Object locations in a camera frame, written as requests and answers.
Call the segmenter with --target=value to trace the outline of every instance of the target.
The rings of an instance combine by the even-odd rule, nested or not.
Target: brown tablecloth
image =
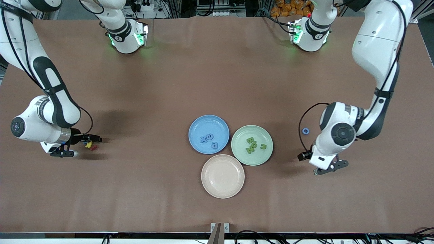
[[[341,154],[349,166],[314,176],[297,135],[317,102],[369,107],[374,79],[353,61],[362,18],[337,18],[328,43],[306,53],[261,18],[147,20],[149,47],[118,53],[98,21],[36,21],[38,35],[74,100],[107,138],[80,158],[53,158],[15,138],[11,119],[43,94],[8,68],[0,86],[0,231],[412,232],[434,224],[434,69],[410,25],[395,96],[381,135]],[[324,107],[303,123],[319,133]],[[259,125],[273,138],[270,160],[244,167],[243,189],[211,197],[200,173],[210,158],[190,146],[199,116],[223,118],[233,134]],[[83,113],[76,125],[89,127]],[[221,153],[232,154],[227,146]]]

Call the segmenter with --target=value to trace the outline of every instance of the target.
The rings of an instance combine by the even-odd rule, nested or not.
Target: blue plate
[[[188,130],[191,146],[203,154],[220,152],[229,141],[229,127],[226,122],[215,115],[197,118]]]

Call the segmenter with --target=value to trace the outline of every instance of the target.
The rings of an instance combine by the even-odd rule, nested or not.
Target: beige plate
[[[202,185],[216,198],[235,196],[244,184],[244,169],[234,157],[220,154],[210,158],[202,168]]]

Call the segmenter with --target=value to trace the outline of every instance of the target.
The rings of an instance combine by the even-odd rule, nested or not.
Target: robotic arm
[[[148,26],[126,19],[122,9],[126,0],[79,0],[83,7],[96,15],[108,31],[112,45],[121,53],[132,53],[146,44]]]
[[[338,153],[347,149],[355,140],[369,140],[378,136],[383,127],[385,114],[392,98],[398,79],[398,58],[405,30],[413,10],[410,0],[350,0],[347,5],[354,11],[362,9],[365,20],[357,34],[352,48],[352,56],[356,63],[370,73],[376,80],[376,88],[369,109],[334,102],[326,107],[321,115],[321,134],[316,138],[311,150],[299,155],[299,160],[309,159],[309,163],[318,167],[316,173],[330,171],[332,160]],[[334,19],[335,13],[331,0],[318,2],[318,9],[327,9],[326,16],[321,20],[315,19],[317,5],[311,19],[304,20],[305,28],[300,28],[299,42],[294,43],[302,49],[317,50],[325,42],[328,32],[321,38],[318,29],[309,31],[311,23],[315,27],[327,26]]]
[[[0,54],[43,90],[11,122],[14,136],[40,142],[52,156],[74,156],[64,145],[101,141],[71,128],[80,120],[80,107],[71,98],[59,71],[47,56],[33,27],[31,11],[55,11],[62,0],[0,0]]]

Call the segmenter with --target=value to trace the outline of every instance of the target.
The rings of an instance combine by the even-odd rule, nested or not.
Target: orange bag
[[[276,5],[282,7],[285,4],[285,0],[276,0]]]
[[[309,7],[304,7],[303,8],[303,16],[307,16],[308,14],[310,14],[310,8]]]
[[[296,3],[296,1],[295,1],[295,0],[291,0],[291,3],[290,3],[290,5],[291,5],[291,8],[295,9],[295,8],[296,8],[296,5],[297,5],[297,3]]]
[[[273,18],[279,17],[280,15],[280,8],[278,7],[273,7],[270,11],[270,16]]]
[[[296,14],[296,9],[295,9],[295,8],[291,9],[291,10],[288,12],[288,16],[291,16],[291,15],[294,15],[294,14]]]
[[[296,4],[296,9],[302,10],[304,7],[304,1],[303,0],[298,0],[298,3]]]
[[[283,6],[282,6],[282,11],[283,12],[289,12],[290,10],[291,10],[292,8],[291,8],[291,4],[284,4]]]

